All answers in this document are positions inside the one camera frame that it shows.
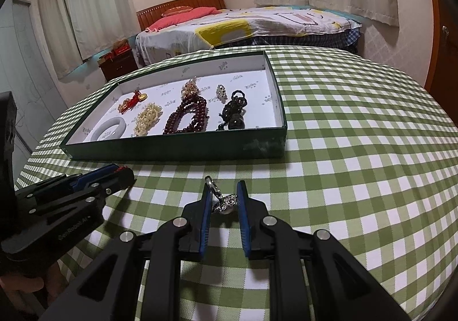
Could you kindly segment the person left hand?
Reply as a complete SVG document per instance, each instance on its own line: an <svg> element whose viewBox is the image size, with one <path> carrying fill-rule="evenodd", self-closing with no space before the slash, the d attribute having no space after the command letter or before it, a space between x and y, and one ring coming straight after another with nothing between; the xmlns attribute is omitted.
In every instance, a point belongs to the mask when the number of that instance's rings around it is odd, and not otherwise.
<svg viewBox="0 0 458 321"><path fill-rule="evenodd" d="M50 305L65 290L67 280L56 262L47 270L43 278L27 278L17 273L4 274L1 276L1 287L17 310L32 313L33 309L25 302L23 294L38 292L45 288L47 304Z"/></svg>

